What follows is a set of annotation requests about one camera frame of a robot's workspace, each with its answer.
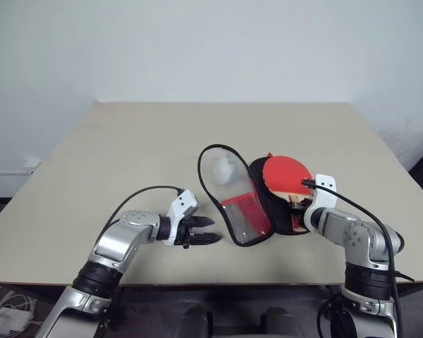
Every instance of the beige tabletop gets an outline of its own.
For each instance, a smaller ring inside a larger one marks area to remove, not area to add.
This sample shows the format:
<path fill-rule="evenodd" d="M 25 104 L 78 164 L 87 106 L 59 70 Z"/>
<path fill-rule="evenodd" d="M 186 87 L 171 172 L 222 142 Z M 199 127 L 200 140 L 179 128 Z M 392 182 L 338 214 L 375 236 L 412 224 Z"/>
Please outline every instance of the beige tabletop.
<path fill-rule="evenodd" d="M 347 104 L 95 104 L 0 214 L 0 282 L 68 284 L 115 207 L 140 188 L 191 189 L 197 215 L 225 237 L 211 246 L 144 245 L 124 284 L 327 284 L 344 278 L 340 248 L 317 234 L 275 234 L 236 246 L 202 190 L 197 157 L 213 143 L 248 163 L 267 152 L 294 157 L 313 175 L 402 234 L 397 270 L 423 281 L 423 191 Z M 127 208 L 167 212 L 175 194 L 145 192 Z M 338 208 L 354 208 L 338 202 Z"/>

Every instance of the transparent pouch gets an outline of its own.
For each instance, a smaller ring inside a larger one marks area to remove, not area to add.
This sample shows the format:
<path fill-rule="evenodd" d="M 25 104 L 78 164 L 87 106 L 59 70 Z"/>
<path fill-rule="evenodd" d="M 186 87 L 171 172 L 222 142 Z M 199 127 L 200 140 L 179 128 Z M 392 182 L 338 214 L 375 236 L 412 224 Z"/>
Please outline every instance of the transparent pouch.
<path fill-rule="evenodd" d="M 197 172 L 235 244 L 251 246 L 272 235 L 270 217 L 260 203 L 250 170 L 237 151 L 223 144 L 208 146 L 199 156 Z"/>

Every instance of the robotic arm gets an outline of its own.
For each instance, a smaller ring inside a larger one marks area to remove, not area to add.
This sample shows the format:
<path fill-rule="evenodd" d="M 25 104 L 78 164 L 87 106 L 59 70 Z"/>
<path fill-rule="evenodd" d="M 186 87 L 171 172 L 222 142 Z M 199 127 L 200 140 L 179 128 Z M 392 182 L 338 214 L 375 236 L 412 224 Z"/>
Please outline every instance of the robotic arm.
<path fill-rule="evenodd" d="M 213 224 L 209 218 L 193 215 L 198 208 L 193 193 L 185 190 L 172 202 L 166 217 L 151 211 L 123 213 L 102 231 L 86 264 L 64 289 L 36 338 L 96 337 L 101 328 L 99 317 L 108 311 L 122 275 L 142 244 L 164 240 L 166 245 L 188 248 L 219 241 L 218 234 L 192 230 Z M 75 328 L 73 334 L 69 327 Z"/>
<path fill-rule="evenodd" d="M 331 176 L 317 175 L 314 184 L 336 191 Z M 310 232 L 345 248 L 345 284 L 341 306 L 331 319 L 332 337 L 397 337 L 384 236 L 376 223 L 335 209 L 336 200 L 334 195 L 316 189 L 304 214 L 304 224 Z M 386 229 L 393 254 L 397 254 L 403 249 L 404 240 L 390 227 Z"/>

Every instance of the white cable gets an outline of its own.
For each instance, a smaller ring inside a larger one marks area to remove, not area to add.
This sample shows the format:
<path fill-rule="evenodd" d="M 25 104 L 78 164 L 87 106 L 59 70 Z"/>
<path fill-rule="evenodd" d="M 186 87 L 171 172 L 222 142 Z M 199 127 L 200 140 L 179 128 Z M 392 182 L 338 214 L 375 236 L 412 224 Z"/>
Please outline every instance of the white cable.
<path fill-rule="evenodd" d="M 18 304 L 8 303 L 11 299 L 22 298 L 23 302 Z M 36 309 L 36 299 L 26 296 L 24 294 L 16 294 L 14 291 L 9 291 L 3 298 L 0 298 L 0 308 L 16 308 L 18 310 L 29 311 L 32 315 L 35 314 Z M 41 325 L 43 322 L 32 322 L 30 321 L 28 325 L 35 324 Z M 19 334 L 24 332 L 28 325 L 22 329 L 22 331 L 11 332 L 10 334 L 0 334 L 0 338 L 14 338 Z"/>

